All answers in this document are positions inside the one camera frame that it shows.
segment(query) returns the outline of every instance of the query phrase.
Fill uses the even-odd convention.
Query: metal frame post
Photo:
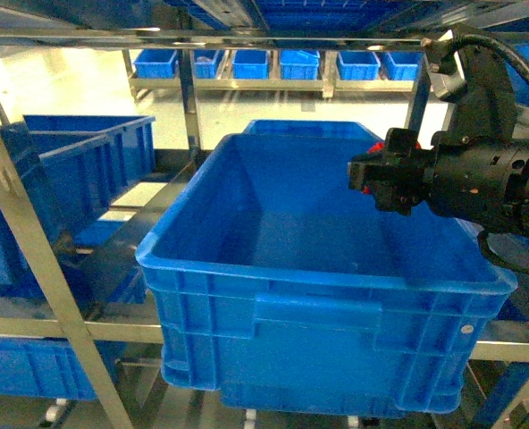
[[[336,51],[326,51],[324,54],[322,98],[334,97],[334,89],[336,88],[337,56],[338,53]]]
[[[181,11],[180,24],[182,29],[191,29],[191,17],[186,11]],[[185,129],[189,144],[189,159],[194,161],[201,152],[201,132],[197,116],[197,92],[193,80],[193,67],[195,67],[195,52],[182,49],[178,52],[179,78],[181,96],[183,98],[183,111],[185,112]]]
[[[429,99],[432,83],[425,69],[425,60],[419,62],[419,72],[412,88],[409,106],[407,108],[406,125],[404,128],[419,133],[424,123],[425,108]]]

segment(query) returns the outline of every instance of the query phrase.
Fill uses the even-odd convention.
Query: black hose
[[[455,54],[464,46],[482,46],[503,57],[529,86],[529,61],[512,46],[496,38],[482,34],[460,34],[451,41],[449,55]]]
[[[529,275],[528,268],[523,268],[520,265],[512,264],[491,250],[491,247],[489,246],[489,233],[487,230],[479,232],[477,235],[477,244],[479,244],[479,249],[481,250],[483,257],[493,265],[500,266],[501,268],[507,268],[508,270],[512,270],[516,273]]]

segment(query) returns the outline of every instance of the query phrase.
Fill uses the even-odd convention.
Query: grey metal rod
[[[529,32],[494,32],[508,42],[529,41]],[[20,45],[32,40],[47,46],[167,48],[174,49],[255,49],[276,48],[282,41],[286,49],[310,49],[311,41],[337,42],[335,50],[367,49],[420,51],[422,38],[439,38],[437,30],[398,32],[375,31],[278,31],[260,29],[0,29],[0,45]]]
[[[115,429],[131,429],[112,378],[0,135],[0,209]]]
[[[427,74],[427,70],[425,69],[425,59],[422,58],[419,63],[417,79],[412,88],[412,96],[409,99],[406,125],[404,128],[418,133],[422,129],[425,108],[427,107],[427,100],[429,99],[431,87],[432,83],[429,79],[429,74]]]

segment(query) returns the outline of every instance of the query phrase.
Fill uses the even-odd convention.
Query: row of blue bins
[[[214,79],[223,51],[195,51],[195,70],[199,79]],[[414,80],[421,54],[343,51],[338,54],[338,70],[343,80],[375,80],[383,69],[390,80]],[[267,51],[240,50],[232,61],[235,79],[267,79],[270,55]],[[177,70],[177,51],[146,49],[135,61],[139,78],[172,79]],[[280,55],[281,78],[316,80],[320,66],[318,51],[283,50]]]
[[[381,139],[344,128],[259,121],[224,138],[139,245],[168,383],[236,408],[458,407],[467,360],[516,279],[467,223],[425,205],[380,212],[348,189],[349,159]]]
[[[63,212],[66,227],[77,244],[97,246],[120,223],[97,221],[111,202],[155,167],[150,116],[26,115],[36,151],[27,150],[14,159],[37,214],[44,214],[48,201],[39,189],[44,168]],[[39,156],[42,166],[32,157]],[[45,225],[53,236],[59,225]],[[61,259],[64,275],[80,309],[94,303],[94,291],[85,281],[79,264],[82,257]],[[142,304],[146,286],[136,266],[115,289],[108,302]],[[0,299],[10,301],[0,316],[54,318],[46,299],[0,212]],[[126,343],[97,343],[105,365],[116,379],[115,362]],[[0,337],[0,394],[69,400],[93,400],[96,394],[70,344],[64,339]]]

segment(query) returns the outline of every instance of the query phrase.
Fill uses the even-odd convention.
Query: shelf rack
[[[189,139],[189,162],[173,177],[167,185],[134,217],[132,217],[120,230],[115,233],[113,240],[109,240],[103,247],[97,248],[86,259],[84,270],[87,277],[96,285],[107,290],[117,284],[118,277],[124,276],[134,264],[134,250],[145,234],[158,220],[161,213],[170,205],[184,188],[196,170],[196,164],[200,161],[200,136],[197,122],[197,89],[211,89],[219,85],[232,89],[231,86],[256,85],[248,81],[239,84],[237,80],[221,79],[213,82],[194,81],[192,77],[192,51],[203,44],[206,49],[243,49],[263,48],[278,49],[278,42],[282,42],[282,48],[302,48],[305,45],[310,48],[311,42],[317,42],[319,46],[330,44],[328,52],[328,66],[323,67],[323,80],[311,82],[310,85],[318,85],[315,90],[322,91],[325,97],[331,97],[334,90],[352,90],[346,88],[335,79],[333,58],[340,49],[367,49],[370,46],[380,46],[382,50],[418,50],[420,40],[423,36],[438,37],[441,32],[437,29],[417,29],[403,31],[401,37],[394,32],[298,32],[298,31],[272,31],[265,23],[262,23],[262,14],[252,2],[237,2],[229,0],[227,7],[218,6],[219,1],[199,1],[198,5],[214,11],[214,17],[221,19],[228,26],[234,26],[235,20],[254,25],[258,29],[236,29],[236,30],[207,30],[193,29],[192,21],[181,11],[181,29],[169,30],[92,30],[64,28],[14,28],[0,29],[1,45],[16,45],[38,43],[45,46],[84,46],[98,48],[116,48],[127,50],[131,48],[178,48],[180,49],[179,65],[181,78],[179,87],[183,95],[184,113],[186,116],[187,133]],[[488,28],[499,22],[508,20],[511,14],[517,14],[515,2],[506,2],[500,9],[489,9],[480,16],[468,17],[469,23],[480,18],[483,20],[482,28]],[[521,18],[529,16],[525,10],[521,10]],[[502,33],[502,38],[512,41],[529,40],[529,33]],[[131,63],[127,54],[123,59],[128,72]],[[149,88],[150,82],[136,80],[129,73],[130,82],[135,90],[138,87]],[[276,89],[281,89],[281,84],[273,80]],[[309,90],[301,87],[302,82],[287,90]],[[355,90],[370,90],[360,88],[357,83],[349,84],[355,86]],[[413,130],[419,130],[423,120],[424,106],[429,94],[430,83],[425,73],[421,74],[411,88],[412,98],[408,109],[406,124]],[[7,126],[21,127],[23,119],[15,109],[8,109],[4,102],[4,88],[0,88],[0,118]],[[529,112],[524,111],[521,116],[524,124],[529,124]],[[43,289],[50,307],[55,313],[55,320],[36,320],[23,318],[0,317],[0,335],[27,335],[41,337],[66,338],[72,345],[78,359],[80,360],[89,380],[95,388],[98,399],[105,413],[108,415],[115,429],[131,429],[132,427],[149,427],[148,419],[150,409],[142,408],[131,394],[127,394],[121,386],[119,390],[114,386],[111,378],[105,370],[104,363],[97,353],[94,341],[129,341],[140,343],[160,344],[163,342],[161,326],[156,316],[155,308],[150,305],[146,307],[135,305],[110,304],[99,308],[100,317],[86,320],[82,317],[76,302],[74,301],[70,288],[63,277],[62,271],[52,249],[42,230],[39,219],[30,203],[26,191],[13,165],[9,151],[0,135],[0,208],[4,218],[8,222],[15,238],[17,239],[24,256],[26,257],[32,271],[34,272],[41,288]],[[523,258],[521,263],[529,266],[528,252],[521,248],[516,242],[509,242],[509,238],[501,238],[500,242],[492,241],[493,246],[499,245],[514,251],[510,257]],[[517,294],[517,304],[529,304],[529,281],[523,282],[521,295]],[[516,322],[491,322],[483,337],[478,341],[471,359],[487,361],[504,361],[529,364],[529,323]],[[148,361],[144,365],[156,366],[158,362]],[[438,427],[492,427],[500,428],[515,418],[511,411],[515,410],[521,401],[529,399],[529,376],[521,383],[518,391],[512,391],[504,398],[487,398],[483,409],[491,412],[492,419],[485,422],[468,422],[463,425],[450,419],[450,416],[435,417],[433,422]]]
[[[223,60],[217,69],[215,79],[195,79],[197,90],[204,91],[299,91],[320,92],[323,98],[332,98],[335,92],[410,92],[414,86],[411,80],[389,80],[381,72],[377,80],[342,80],[336,67],[336,52],[327,51],[321,63],[319,77],[316,80],[283,80],[281,79],[279,51],[271,52],[269,62],[269,79],[234,79],[232,77],[232,58],[235,51],[225,51]],[[174,79],[141,79],[131,68],[129,51],[123,51],[124,61],[129,64],[128,75],[131,94],[138,99],[144,97],[151,89],[179,88],[179,76]]]

